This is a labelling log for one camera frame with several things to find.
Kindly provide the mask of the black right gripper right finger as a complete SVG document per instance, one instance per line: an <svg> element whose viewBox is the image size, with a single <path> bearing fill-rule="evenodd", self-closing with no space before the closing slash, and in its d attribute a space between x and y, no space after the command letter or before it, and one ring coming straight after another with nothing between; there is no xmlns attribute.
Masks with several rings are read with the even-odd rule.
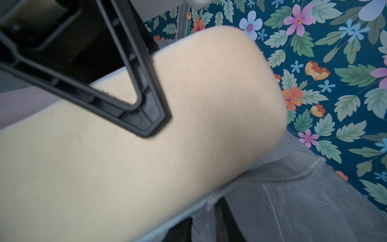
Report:
<svg viewBox="0 0 387 242"><path fill-rule="evenodd" d="M246 242L224 197L214 206L216 242Z"/></svg>

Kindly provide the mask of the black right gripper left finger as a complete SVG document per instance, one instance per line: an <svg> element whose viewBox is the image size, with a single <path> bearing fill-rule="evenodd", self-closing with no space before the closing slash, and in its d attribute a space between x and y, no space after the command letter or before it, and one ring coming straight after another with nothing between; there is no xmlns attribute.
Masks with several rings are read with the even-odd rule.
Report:
<svg viewBox="0 0 387 242"><path fill-rule="evenodd" d="M171 228L163 242L192 242L192 218L187 218Z"/></svg>

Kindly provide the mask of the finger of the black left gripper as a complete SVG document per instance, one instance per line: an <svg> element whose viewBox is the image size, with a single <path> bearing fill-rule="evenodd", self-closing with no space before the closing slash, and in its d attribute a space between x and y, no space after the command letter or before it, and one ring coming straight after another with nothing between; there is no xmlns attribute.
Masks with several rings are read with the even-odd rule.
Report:
<svg viewBox="0 0 387 242"><path fill-rule="evenodd" d="M148 138L170 119L130 1L1 1L1 71Z"/></svg>

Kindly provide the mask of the white case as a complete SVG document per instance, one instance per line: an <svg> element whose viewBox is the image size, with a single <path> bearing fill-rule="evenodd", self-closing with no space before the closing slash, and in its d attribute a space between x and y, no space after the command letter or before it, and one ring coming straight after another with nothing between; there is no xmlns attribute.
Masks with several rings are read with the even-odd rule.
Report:
<svg viewBox="0 0 387 242"><path fill-rule="evenodd" d="M254 168L282 140L287 108L257 44L211 27L153 55L172 118L140 138L68 101L1 130L1 241L134 242L244 182L308 177L300 148Z"/></svg>

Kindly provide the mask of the grey case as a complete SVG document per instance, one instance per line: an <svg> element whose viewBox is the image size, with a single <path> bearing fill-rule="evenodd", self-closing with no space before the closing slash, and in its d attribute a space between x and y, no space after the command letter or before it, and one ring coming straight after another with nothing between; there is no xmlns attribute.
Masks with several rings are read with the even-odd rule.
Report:
<svg viewBox="0 0 387 242"><path fill-rule="evenodd" d="M60 98L38 87L28 87L1 93L1 128L21 121Z"/></svg>

